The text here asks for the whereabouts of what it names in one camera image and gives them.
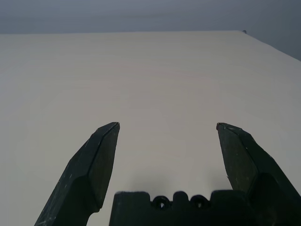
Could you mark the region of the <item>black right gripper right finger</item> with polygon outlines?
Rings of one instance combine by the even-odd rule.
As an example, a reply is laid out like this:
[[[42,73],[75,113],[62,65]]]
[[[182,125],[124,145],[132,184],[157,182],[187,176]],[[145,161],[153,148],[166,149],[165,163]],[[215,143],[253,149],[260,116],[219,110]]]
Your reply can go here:
[[[301,196],[276,161],[242,128],[219,122],[216,129],[228,180],[246,194],[261,224],[299,226]]]

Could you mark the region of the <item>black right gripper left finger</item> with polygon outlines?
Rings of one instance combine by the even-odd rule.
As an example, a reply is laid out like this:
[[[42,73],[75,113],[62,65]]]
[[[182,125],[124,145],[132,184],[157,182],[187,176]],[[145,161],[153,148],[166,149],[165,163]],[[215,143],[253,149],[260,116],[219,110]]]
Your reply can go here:
[[[120,124],[98,128],[69,160],[37,226],[85,226],[102,208],[108,190]]]

